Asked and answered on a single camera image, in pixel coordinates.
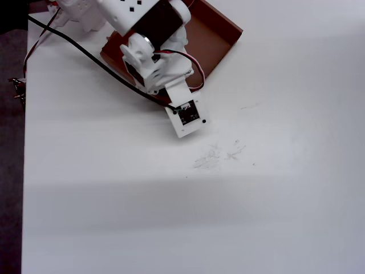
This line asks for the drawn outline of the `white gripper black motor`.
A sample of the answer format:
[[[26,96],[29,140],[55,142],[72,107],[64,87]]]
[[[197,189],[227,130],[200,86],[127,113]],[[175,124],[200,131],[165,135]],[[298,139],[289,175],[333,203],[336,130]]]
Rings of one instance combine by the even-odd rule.
[[[134,33],[120,49],[124,65],[136,87],[156,95],[170,82],[186,80],[194,74],[192,61],[184,56],[187,44],[186,31],[176,31],[159,50],[146,36]]]

